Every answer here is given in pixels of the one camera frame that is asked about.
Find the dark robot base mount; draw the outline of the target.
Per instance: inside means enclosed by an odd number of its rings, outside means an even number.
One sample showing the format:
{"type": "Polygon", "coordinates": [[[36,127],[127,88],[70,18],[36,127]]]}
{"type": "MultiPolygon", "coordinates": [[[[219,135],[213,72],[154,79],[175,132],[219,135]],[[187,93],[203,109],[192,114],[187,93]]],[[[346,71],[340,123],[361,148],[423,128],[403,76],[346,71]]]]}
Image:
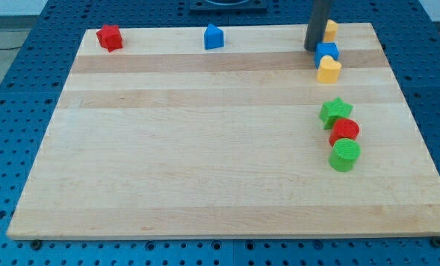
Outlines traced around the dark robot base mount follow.
{"type": "Polygon", "coordinates": [[[267,0],[190,0],[191,13],[267,11],[267,0]]]}

